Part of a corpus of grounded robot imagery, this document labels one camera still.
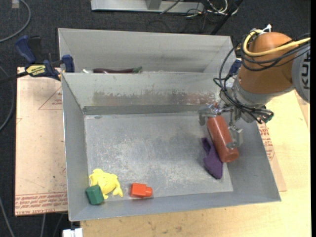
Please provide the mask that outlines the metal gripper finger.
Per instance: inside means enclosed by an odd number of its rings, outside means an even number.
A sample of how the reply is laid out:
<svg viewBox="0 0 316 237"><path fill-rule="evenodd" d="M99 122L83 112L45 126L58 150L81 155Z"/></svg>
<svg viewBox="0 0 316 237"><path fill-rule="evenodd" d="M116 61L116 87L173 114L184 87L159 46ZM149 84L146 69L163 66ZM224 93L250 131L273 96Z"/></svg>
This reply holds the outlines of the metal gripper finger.
<svg viewBox="0 0 316 237"><path fill-rule="evenodd" d="M206 118L214 118L218 115L218 108L213 104L209 106L203 106L198 110L198 121L200 125L205 125Z"/></svg>
<svg viewBox="0 0 316 237"><path fill-rule="evenodd" d="M232 141L228 142L226 147L230 149L239 147L243 143L243 129L232 125L228 127L228 130Z"/></svg>

